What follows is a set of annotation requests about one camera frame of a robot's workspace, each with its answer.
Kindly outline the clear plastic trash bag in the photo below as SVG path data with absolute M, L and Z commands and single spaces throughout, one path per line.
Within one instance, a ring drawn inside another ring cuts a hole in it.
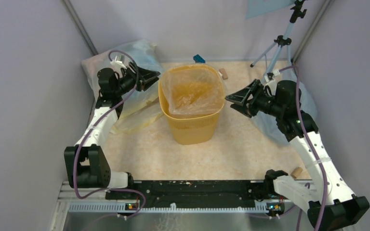
M 164 72 L 160 88 L 167 113 L 174 118 L 194 118 L 219 112 L 225 104 L 222 78 L 211 66 L 189 64 Z

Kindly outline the yellow plastic trash bin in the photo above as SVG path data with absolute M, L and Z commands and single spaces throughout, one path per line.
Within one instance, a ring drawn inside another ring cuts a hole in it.
M 174 118 L 166 111 L 167 101 L 160 88 L 160 80 L 158 85 L 159 103 L 174 139 L 183 145 L 197 144 L 210 140 L 215 132 L 223 107 L 219 112 L 211 115 L 194 118 Z

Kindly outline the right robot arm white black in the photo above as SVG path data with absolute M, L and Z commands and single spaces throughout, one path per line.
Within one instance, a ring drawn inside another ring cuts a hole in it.
M 366 197 L 357 196 L 345 183 L 324 147 L 310 114 L 300 108 L 298 82 L 282 80 L 274 95 L 260 80 L 225 97 L 231 108 L 246 117 L 259 112 L 273 116 L 277 128 L 299 154 L 315 190 L 306 188 L 282 170 L 268 170 L 263 191 L 269 198 L 291 200 L 307 214 L 317 231 L 334 231 L 356 224 L 370 208 Z

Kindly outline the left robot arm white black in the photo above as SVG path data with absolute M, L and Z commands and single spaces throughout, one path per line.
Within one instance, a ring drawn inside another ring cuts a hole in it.
M 130 62 L 120 72 L 103 68 L 97 73 L 99 97 L 93 118 L 84 135 L 64 151 L 69 185 L 80 188 L 117 188 L 124 199 L 133 197 L 134 184 L 128 172 L 112 171 L 102 145 L 107 141 L 112 126 L 119 119 L 124 102 L 135 91 L 145 91 L 155 84 L 160 72 L 143 69 Z

